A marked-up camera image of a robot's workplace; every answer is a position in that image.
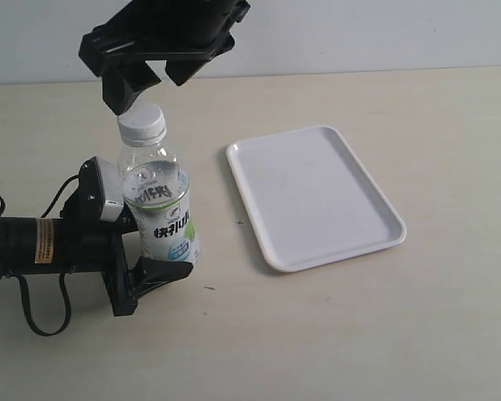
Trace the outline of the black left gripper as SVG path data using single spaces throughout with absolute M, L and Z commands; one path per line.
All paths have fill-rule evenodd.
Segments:
M 193 271 L 194 265 L 188 261 L 159 261 L 141 256 L 129 272 L 122 235 L 138 231 L 130 208 L 124 206 L 113 223 L 85 221 L 79 212 L 78 200 L 67 200 L 60 211 L 65 227 L 65 265 L 69 272 L 101 274 L 116 317 L 132 315 L 137 299 L 183 280 Z

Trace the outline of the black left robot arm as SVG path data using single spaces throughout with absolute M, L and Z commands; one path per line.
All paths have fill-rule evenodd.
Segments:
M 129 268 L 122 236 L 137 230 L 128 211 L 115 222 L 0 217 L 0 279 L 61 273 L 101 274 L 116 317 L 134 313 L 138 300 L 185 279 L 193 265 L 147 256 Z

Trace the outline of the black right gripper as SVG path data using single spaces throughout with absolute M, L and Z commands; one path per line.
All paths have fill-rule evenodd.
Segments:
M 249 10 L 247 1 L 131 1 L 82 37 L 78 56 L 102 76 L 103 101 L 120 116 L 161 79 L 149 66 L 119 65 L 167 61 L 164 71 L 181 86 L 233 49 L 230 30 Z

